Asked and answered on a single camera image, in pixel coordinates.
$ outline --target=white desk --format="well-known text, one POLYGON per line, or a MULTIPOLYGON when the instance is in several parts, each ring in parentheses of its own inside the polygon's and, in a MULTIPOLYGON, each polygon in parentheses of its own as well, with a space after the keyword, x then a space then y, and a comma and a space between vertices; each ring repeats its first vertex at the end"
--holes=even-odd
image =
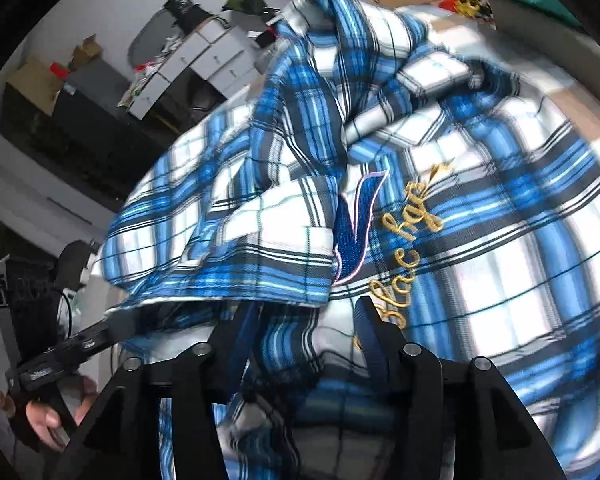
POLYGON ((258 76, 254 62, 255 50, 247 44, 244 31, 235 27, 226 29, 222 22, 212 18, 189 34, 171 53, 134 98, 129 113, 138 119, 144 118, 187 68, 208 80, 225 97, 231 97, 258 76))

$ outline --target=blue plaid shirt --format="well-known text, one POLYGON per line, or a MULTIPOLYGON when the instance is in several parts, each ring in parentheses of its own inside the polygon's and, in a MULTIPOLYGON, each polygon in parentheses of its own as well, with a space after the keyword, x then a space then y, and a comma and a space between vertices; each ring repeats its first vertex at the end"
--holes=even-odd
POLYGON ((294 388, 216 406, 231 478, 386 466, 394 413, 356 344, 363 294, 440 358, 490 357, 570 478, 600 472, 600 164, 551 92, 456 25, 293 0, 262 94, 183 134, 110 228, 94 272, 129 297, 107 315, 135 312, 151 335, 130 345, 151 359, 262 303, 243 381, 294 388))

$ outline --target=silver bolt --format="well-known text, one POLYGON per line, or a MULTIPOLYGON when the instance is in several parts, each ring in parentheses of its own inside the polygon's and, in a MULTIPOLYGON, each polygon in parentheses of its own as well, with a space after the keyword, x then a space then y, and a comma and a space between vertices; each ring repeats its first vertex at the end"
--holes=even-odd
POLYGON ((142 361, 140 360, 139 357, 130 357, 124 363, 122 363, 122 367, 127 372, 133 372, 134 370, 138 370, 138 368, 140 367, 141 364, 142 364, 142 361))
POLYGON ((420 355, 422 348, 420 348, 420 345, 416 345, 416 343, 407 343, 402 347, 402 351, 407 355, 416 357, 416 355, 420 355))
POLYGON ((193 345, 191 350, 195 355, 202 357, 203 355, 207 355, 209 352, 211 352, 211 345, 203 341, 193 345))
POLYGON ((477 357, 474 361, 474 365, 478 370, 488 370, 491 368, 491 361, 486 357, 477 357))

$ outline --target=red object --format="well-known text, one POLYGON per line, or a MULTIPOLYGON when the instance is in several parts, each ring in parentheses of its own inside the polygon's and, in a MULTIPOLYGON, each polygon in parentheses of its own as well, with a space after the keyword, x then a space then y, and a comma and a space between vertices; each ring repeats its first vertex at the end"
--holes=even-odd
POLYGON ((438 7, 440 9, 450 10, 451 12, 456 12, 456 1, 458 0, 442 0, 438 7))
POLYGON ((60 81, 64 81, 66 79, 66 77, 69 75, 69 71, 59 63, 52 63, 51 66, 49 67, 49 70, 51 70, 51 72, 56 74, 56 77, 60 81))

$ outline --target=blue embroidered patch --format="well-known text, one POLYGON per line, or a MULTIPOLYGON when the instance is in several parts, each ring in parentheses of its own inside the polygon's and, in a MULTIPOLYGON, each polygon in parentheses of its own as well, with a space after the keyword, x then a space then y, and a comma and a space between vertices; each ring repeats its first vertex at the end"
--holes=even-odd
POLYGON ((333 253, 336 257, 336 275, 333 285, 341 285, 353 278, 365 260, 371 216, 380 186, 388 171, 367 173, 356 188, 353 211, 344 195, 338 197, 338 208, 333 226, 333 253))

